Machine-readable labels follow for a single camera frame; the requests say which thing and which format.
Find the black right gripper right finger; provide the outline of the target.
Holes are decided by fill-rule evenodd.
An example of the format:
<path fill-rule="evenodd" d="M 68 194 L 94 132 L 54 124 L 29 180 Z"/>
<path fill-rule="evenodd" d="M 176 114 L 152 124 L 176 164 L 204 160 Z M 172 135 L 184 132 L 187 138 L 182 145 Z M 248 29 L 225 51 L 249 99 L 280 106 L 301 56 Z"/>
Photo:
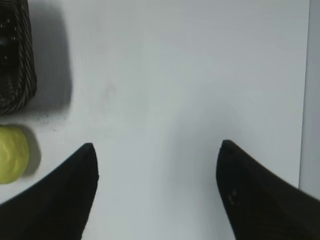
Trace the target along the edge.
<path fill-rule="evenodd" d="M 320 202 L 223 140 L 216 182 L 237 240 L 318 240 Z"/>

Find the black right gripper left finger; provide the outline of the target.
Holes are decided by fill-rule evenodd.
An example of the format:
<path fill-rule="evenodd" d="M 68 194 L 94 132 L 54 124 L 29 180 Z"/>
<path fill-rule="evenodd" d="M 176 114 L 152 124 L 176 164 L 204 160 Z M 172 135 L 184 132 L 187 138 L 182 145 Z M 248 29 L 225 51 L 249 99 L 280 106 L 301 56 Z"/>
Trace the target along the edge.
<path fill-rule="evenodd" d="M 96 151 L 86 143 L 46 177 L 0 205 L 0 238 L 80 240 L 98 180 Z"/>

